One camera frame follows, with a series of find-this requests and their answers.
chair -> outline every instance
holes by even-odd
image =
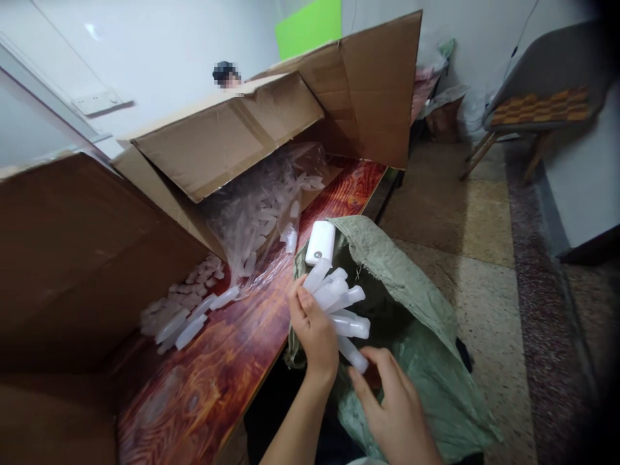
[[[534,133],[531,161],[523,177],[527,183],[553,131],[594,118],[615,77],[601,44],[602,31],[600,21],[589,21],[549,32],[528,47],[485,110],[482,125],[487,133],[466,158],[470,161],[480,151],[461,180],[470,175],[499,137]],[[577,111],[567,112],[567,105]],[[552,120],[559,114],[566,119]]]

chair cushion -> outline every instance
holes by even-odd
[[[527,123],[583,121],[589,116],[588,89],[577,87],[550,97],[539,97],[535,94],[512,97],[498,105],[490,126],[494,128]]]

cardboard flap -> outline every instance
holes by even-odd
[[[188,233],[226,260],[220,242],[207,226],[196,204],[152,166],[136,147],[129,147],[112,161],[112,165]]]
[[[114,465],[108,388],[94,375],[0,375],[0,463]]]
[[[92,369],[206,248],[85,154],[0,182],[0,369]]]
[[[129,137],[198,203],[322,117],[302,78],[288,74],[215,94]]]
[[[328,43],[253,79],[298,71],[325,110],[306,140],[405,169],[422,11]]]

green board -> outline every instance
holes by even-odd
[[[315,0],[276,26],[283,60],[341,37],[340,0]]]

